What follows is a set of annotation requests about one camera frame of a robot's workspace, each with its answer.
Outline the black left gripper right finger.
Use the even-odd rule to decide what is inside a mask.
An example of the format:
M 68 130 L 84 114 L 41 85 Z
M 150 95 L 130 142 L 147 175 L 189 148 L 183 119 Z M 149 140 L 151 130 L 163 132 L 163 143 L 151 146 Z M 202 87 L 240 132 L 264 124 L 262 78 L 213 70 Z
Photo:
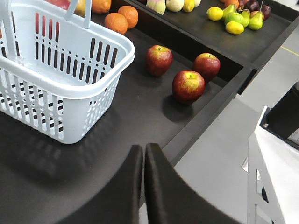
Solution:
M 175 171 L 157 143 L 145 150 L 144 191 L 150 224 L 236 224 L 198 195 Z

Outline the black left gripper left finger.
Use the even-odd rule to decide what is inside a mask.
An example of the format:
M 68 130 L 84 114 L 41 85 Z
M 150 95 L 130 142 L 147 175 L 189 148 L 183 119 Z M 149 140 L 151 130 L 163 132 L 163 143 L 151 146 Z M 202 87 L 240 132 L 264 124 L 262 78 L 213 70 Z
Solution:
M 142 181 L 142 147 L 133 145 L 125 161 L 88 203 L 60 224 L 137 224 Z

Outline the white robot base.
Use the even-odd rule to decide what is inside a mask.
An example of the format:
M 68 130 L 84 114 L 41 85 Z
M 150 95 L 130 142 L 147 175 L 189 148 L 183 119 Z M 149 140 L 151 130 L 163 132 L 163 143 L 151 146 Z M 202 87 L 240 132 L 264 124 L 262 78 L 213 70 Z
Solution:
M 299 84 L 264 107 L 249 137 L 247 223 L 299 222 Z

